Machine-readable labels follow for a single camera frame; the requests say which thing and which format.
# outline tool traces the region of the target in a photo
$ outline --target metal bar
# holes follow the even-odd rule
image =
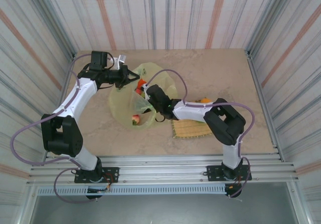
[[[196,173],[200,171],[204,171],[205,166],[148,166],[145,168],[142,168],[141,166],[133,166],[133,167],[121,167],[121,174],[126,175],[129,174],[140,174],[142,172],[144,173],[153,173],[153,174],[164,174],[168,173],[169,171],[172,174],[179,174],[179,173]],[[294,167],[292,165],[260,165],[260,164],[254,164],[251,166],[252,172],[258,172],[258,171],[294,171]],[[30,174],[30,177],[38,177],[41,175],[57,175],[61,172],[61,169],[53,169],[53,168],[43,168],[43,169],[35,169]]]
[[[92,186],[59,186],[59,195],[97,195],[97,193],[87,193],[88,187]],[[185,185],[112,185],[110,191],[104,191],[99,195],[159,195],[159,194],[226,194],[225,184],[185,184]],[[40,187],[38,196],[55,195],[52,186]]]
[[[299,224],[313,224],[311,213],[307,207],[306,200],[303,197],[300,188],[298,187],[298,183],[290,181],[286,184]]]
[[[267,153],[267,154],[246,154],[243,155],[249,160],[279,160],[280,156],[278,153]],[[150,162],[195,162],[195,161],[222,161],[222,155],[173,155],[173,156],[105,156],[100,157],[102,163],[111,162],[136,162],[136,163],[150,163]],[[68,160],[60,161],[59,163],[69,163]]]
[[[37,193],[37,186],[27,186],[25,188],[25,194],[22,198],[22,204],[14,223],[29,224],[31,222],[32,213],[36,205]]]
[[[148,164],[149,168],[156,168],[156,167],[204,167],[204,165],[220,165],[222,161],[213,161],[213,162],[196,162],[196,163],[191,163],[186,165],[186,163],[177,163],[177,164],[172,164],[172,163],[150,163]],[[137,165],[137,163],[133,163],[132,165],[130,163],[108,163],[109,167],[117,167],[117,166],[122,166],[122,168],[140,168],[142,165],[147,165],[146,163]],[[251,165],[260,165],[260,166],[281,166],[281,165],[292,165],[291,163],[288,162],[275,162],[275,161],[251,161]],[[40,170],[51,170],[51,169],[66,169],[66,168],[72,168],[74,167],[72,164],[65,163],[65,164],[59,164],[59,165],[46,165],[43,167],[32,167],[32,170],[37,171],[38,169]]]
[[[276,133],[276,128],[274,126],[274,123],[273,123],[273,120],[272,120],[272,116],[271,116],[271,114],[270,114],[270,112],[269,112],[269,110],[267,108],[266,101],[264,99],[264,95],[263,95],[263,92],[262,92],[261,84],[258,81],[258,78],[257,78],[257,75],[256,75],[256,71],[255,71],[254,66],[253,66],[253,61],[248,55],[247,55],[247,62],[248,62],[249,67],[250,67],[250,71],[251,71],[251,74],[252,74],[254,85],[255,85],[255,88],[256,88],[260,103],[261,103],[261,107],[262,107],[262,110],[263,110],[263,113],[264,113],[265,121],[266,121],[266,124],[267,124],[267,128],[269,130],[269,133],[270,133],[270,137],[271,137],[272,143],[274,145],[277,145],[281,160],[284,161],[284,153],[283,153],[282,148],[280,147],[281,141],[280,141],[280,139],[279,139],[279,137],[278,137],[278,135]]]

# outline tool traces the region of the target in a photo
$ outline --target red stripe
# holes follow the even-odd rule
[[[321,160],[315,161],[311,164],[304,165],[296,169],[297,175],[306,175],[310,172],[321,170]]]
[[[206,40],[206,44],[205,44],[205,49],[212,48],[212,42],[213,42],[213,38],[215,35],[217,23],[220,18],[223,2],[224,2],[224,0],[215,0],[213,12],[212,12],[211,23],[210,23],[210,28],[209,28],[209,33],[207,35],[207,40]]]
[[[9,28],[9,30],[14,34],[14,36],[20,41],[21,45],[29,52],[30,56],[37,62],[37,64],[42,68],[42,70],[47,74],[50,80],[53,81],[55,86],[61,90],[61,85],[59,81],[54,77],[54,75],[50,72],[50,70],[45,66],[40,57],[36,54],[34,49],[29,45],[29,43],[25,40],[25,38],[20,34],[20,32],[15,28],[10,19],[6,16],[6,14],[0,9],[0,19],[4,22],[4,24]]]
[[[29,178],[29,173],[22,171],[22,170],[18,170],[15,168],[12,168],[11,166],[7,166],[7,165],[3,165],[0,164],[0,172],[4,173],[4,174],[8,174],[8,175],[13,175],[13,176],[17,176],[20,178],[24,178],[24,179],[28,179]]]
[[[110,43],[110,47],[112,50],[116,50],[116,43],[115,43],[115,39],[114,39],[114,35],[112,33],[112,29],[111,29],[111,25],[110,25],[110,21],[109,21],[109,17],[107,14],[107,9],[105,7],[104,4],[104,0],[97,0],[98,2],[98,6],[101,12],[101,16],[104,22],[104,26],[105,26],[105,30],[108,36],[108,40]]]
[[[313,23],[317,20],[317,18],[321,14],[321,4],[318,6],[318,8],[313,12],[313,14],[310,16],[308,21],[305,23],[305,25],[301,28],[299,33],[297,34],[296,38],[292,41],[292,43],[289,45],[289,47],[286,49],[286,51],[282,54],[280,59],[277,61],[275,66],[272,68],[272,70],[269,72],[265,80],[262,82],[262,87],[266,85],[268,80],[271,78],[271,76],[276,72],[276,70],[279,68],[279,66],[284,62],[286,57],[290,54],[290,52],[293,50],[293,48],[296,46],[296,44],[301,40],[301,38],[306,34],[306,32],[310,29],[310,27],[313,25]]]

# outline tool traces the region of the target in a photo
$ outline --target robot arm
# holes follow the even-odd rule
[[[106,68],[107,53],[93,51],[91,62],[78,74],[79,86],[77,83],[75,84],[65,101],[53,114],[62,109],[64,111],[41,125],[45,150],[74,159],[93,181],[101,178],[101,162],[83,146],[78,121],[88,101],[103,83],[115,84],[116,87],[122,88],[139,79],[139,75],[131,72],[124,65],[125,58],[123,55],[114,58],[113,68]],[[77,96],[68,107],[65,107],[74,96],[76,89],[79,89]]]
[[[217,107],[204,106],[203,103],[184,102],[181,99],[170,99],[158,86],[143,85],[145,98],[152,106],[169,120],[196,120],[205,122],[214,136],[223,144],[222,175],[233,180],[239,175],[242,158],[239,154],[239,137],[244,132],[245,119],[230,105]],[[215,102],[224,103],[219,98]]]
[[[64,111],[55,118],[42,123],[44,148],[57,155],[68,156],[81,165],[81,174],[91,182],[99,182],[103,176],[103,168],[98,157],[92,155],[83,146],[83,138],[78,128],[78,121],[90,98],[100,89],[103,83],[115,84],[122,88],[139,79],[139,75],[128,70],[124,65],[125,56],[114,59],[113,69],[107,67],[107,53],[93,51],[91,62],[78,74],[79,86],[76,84],[66,100],[53,112]],[[76,89],[78,94],[72,103]],[[181,99],[170,99],[157,86],[142,87],[145,98],[157,112],[169,120],[196,120],[205,122],[215,137],[223,144],[222,175],[229,180],[239,175],[242,166],[239,156],[238,138],[244,131],[244,118],[231,106],[190,107]],[[226,102],[219,98],[215,103]]]

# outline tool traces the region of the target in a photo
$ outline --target black mounting plate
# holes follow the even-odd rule
[[[119,167],[102,167],[104,173],[112,175],[113,180],[110,181],[110,175],[106,175],[110,183],[117,183],[119,178]],[[107,183],[105,178],[101,178],[99,182],[92,182],[82,174],[81,170],[76,170],[75,183]]]
[[[222,165],[209,165],[206,166],[206,172],[203,175],[206,175],[208,181],[229,181],[224,175],[222,174]],[[245,180],[248,173],[248,165],[242,165],[240,167],[240,176],[241,180]]]

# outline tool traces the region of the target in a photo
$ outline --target white arm segment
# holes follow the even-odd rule
[[[90,80],[90,78],[80,78],[79,82],[80,82],[80,89],[78,91],[76,98],[72,101],[72,103],[67,107],[67,109],[64,112],[58,115],[60,117],[71,116],[76,120],[77,123],[79,121],[80,115],[83,112],[87,102],[97,92],[96,82],[93,80]],[[74,88],[70,92],[70,94],[65,99],[65,101],[53,113],[57,113],[61,109],[65,108],[65,105],[67,104],[67,102],[75,94],[77,87],[78,86],[76,83]],[[81,169],[83,170],[94,170],[97,164],[97,157],[91,154],[84,145],[82,146],[79,154],[76,155],[76,157],[70,157],[70,158],[77,161],[81,165]]]
[[[186,103],[192,104],[192,105],[204,106],[206,104],[212,104],[213,102],[209,102],[206,104],[195,103],[195,102],[186,102]],[[196,120],[200,122],[205,122],[204,115],[206,112],[211,110],[211,108],[212,107],[188,107],[183,103],[183,101],[180,101],[175,105],[173,114],[179,120]],[[238,156],[238,146],[239,146],[238,139],[235,145],[223,144],[223,164],[233,170],[239,165],[241,161],[241,157]]]
[[[76,98],[73,102],[67,107],[67,109],[59,114],[60,117],[71,116],[78,123],[81,113],[83,112],[87,102],[90,98],[97,92],[96,82],[90,80],[90,78],[80,78],[80,88]],[[76,89],[78,88],[77,83],[74,88],[71,90],[70,94],[67,96],[65,101],[53,112],[53,114],[59,112],[61,109],[65,109],[65,105],[69,102],[72,96],[75,94]]]

